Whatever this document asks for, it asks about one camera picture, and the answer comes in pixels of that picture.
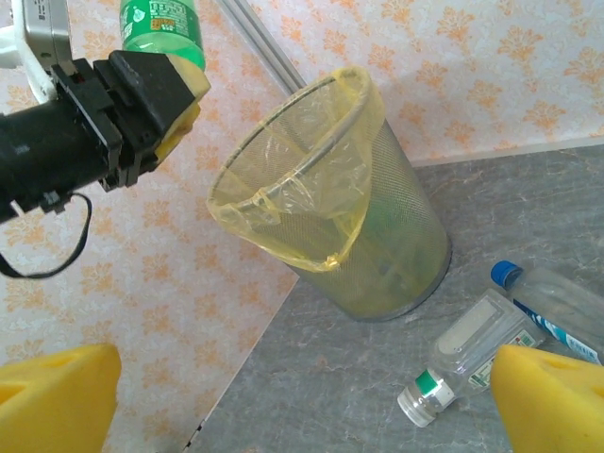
gray countertop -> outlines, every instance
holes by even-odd
[[[299,282],[192,453],[510,451],[490,392],[423,429],[396,397],[424,370],[432,342],[494,287],[498,260],[545,266],[604,294],[604,147],[417,173],[453,243],[436,293],[406,316],[365,324]],[[553,341],[545,349],[566,352]]]

orange floral wallpaper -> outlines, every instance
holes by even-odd
[[[604,132],[597,0],[250,0],[310,81],[368,67],[414,161]]]
[[[0,26],[8,25],[0,0]],[[70,0],[77,57],[119,48],[118,0]],[[119,407],[105,453],[180,451],[249,354],[294,275],[210,218],[205,195],[236,141],[285,97],[213,1],[198,2],[212,90],[193,133],[155,174],[92,196],[80,260],[43,282],[0,278],[0,363],[81,344],[116,344]],[[0,72],[0,111],[34,105],[24,74]],[[24,271],[54,267],[83,220],[31,213],[2,226],[0,247]]]

mesh wastebasket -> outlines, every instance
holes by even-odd
[[[339,70],[273,111],[222,168],[208,207],[358,320],[413,309],[450,260],[362,68]]]

plastic water bottle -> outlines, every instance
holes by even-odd
[[[514,305],[586,361],[604,361],[604,299],[546,269],[497,263],[493,281],[508,291]]]
[[[206,69],[193,0],[122,0],[124,50],[176,54]]]
[[[537,346],[544,333],[501,294],[488,290],[436,340],[428,368],[398,396],[400,408],[420,428],[461,396],[489,388],[497,349]]]

